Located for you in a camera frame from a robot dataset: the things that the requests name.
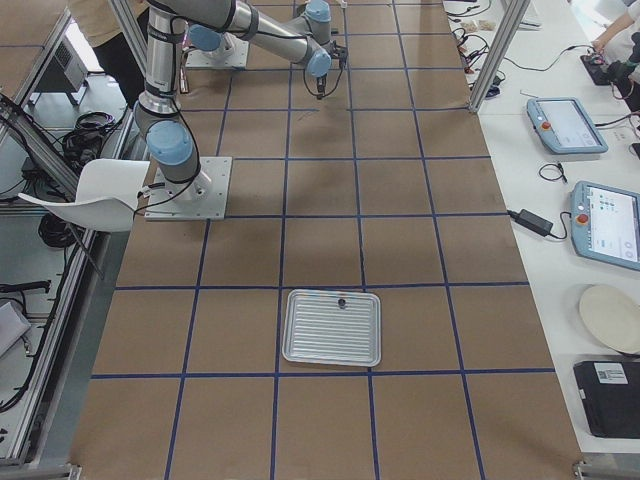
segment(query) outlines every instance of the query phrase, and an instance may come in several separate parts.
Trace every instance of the tablet screen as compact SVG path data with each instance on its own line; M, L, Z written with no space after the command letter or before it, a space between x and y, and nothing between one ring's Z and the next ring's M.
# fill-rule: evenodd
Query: tablet screen
M640 233L636 198L589 187L589 204L591 210L589 250L637 262Z
M594 147L601 144L575 102L571 100L540 100L538 105L551 124L553 133L555 133L561 147Z

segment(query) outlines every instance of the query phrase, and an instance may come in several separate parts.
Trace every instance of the blue bezel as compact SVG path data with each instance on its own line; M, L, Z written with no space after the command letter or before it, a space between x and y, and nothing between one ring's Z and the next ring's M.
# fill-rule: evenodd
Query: blue bezel
M591 258L593 260L599 260L601 262L618 265L620 267L630 268L632 270L640 270L640 261L631 262L622 258L611 257L602 253L597 253L589 250L591 243L591 222L581 225L576 221L578 215L585 213L591 219L591 204L587 194L590 187L600 188L602 190L608 190L610 192L621 193L623 195L629 195L636 200L636 231L638 231L638 219L640 218L640 195L637 193L621 190L619 188L613 188L606 185L600 185L598 183L580 181L576 184L573 192L571 192L571 240L576 253L582 257Z
M580 113L584 121L589 126L589 130L593 136L593 138L598 142L598 145L594 145L591 147L563 147L558 142L558 138L553 131L553 125L550 130L543 130L541 125L547 121L547 118L544 114L544 110L540 105L540 102L557 102L557 101L570 101L573 102L576 106L577 111ZM607 142L604 141L602 135L595 127L586 110L580 103L577 98L573 97L554 97L554 98L532 98L527 101L527 114L533 123L533 128L540 136L540 140L542 143L553 153L559 155L566 155L571 153L604 153L609 147L607 146Z

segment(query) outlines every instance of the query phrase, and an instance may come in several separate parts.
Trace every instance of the blue joint cap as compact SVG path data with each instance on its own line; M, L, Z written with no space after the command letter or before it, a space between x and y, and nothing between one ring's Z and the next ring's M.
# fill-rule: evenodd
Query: blue joint cap
M181 165L191 157L191 135L178 122L164 120L154 124L147 133L147 146L153 158L163 165Z
M320 23L331 21L331 9L324 0L311 0L305 8L307 17Z
M193 46L203 52L214 52L222 43L221 33L214 32L202 25L191 25L189 27L189 38Z
M330 68L331 56L324 49L317 50L307 63L307 72L316 78L324 77Z

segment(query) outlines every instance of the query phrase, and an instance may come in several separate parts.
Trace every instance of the ribbed metal tray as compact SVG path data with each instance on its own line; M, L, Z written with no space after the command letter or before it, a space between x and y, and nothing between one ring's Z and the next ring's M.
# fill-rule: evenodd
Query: ribbed metal tray
M282 354L291 362L380 363L380 299L371 293L293 290Z

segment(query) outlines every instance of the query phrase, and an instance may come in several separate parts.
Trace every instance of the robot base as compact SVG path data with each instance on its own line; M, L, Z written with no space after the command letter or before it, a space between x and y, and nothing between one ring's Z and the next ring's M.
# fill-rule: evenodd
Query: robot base
M184 66L188 70L225 70L247 68L249 42L235 40L233 52L229 55L207 55L201 50L194 50L187 55Z
M154 220L222 220L227 209L227 195L231 178L231 157L201 157L202 172L212 179L209 189L203 197L194 202L170 201L149 207L145 211L145 218ZM155 183L164 182L164 175L158 169ZM149 203L159 203L169 198L164 189L151 191Z

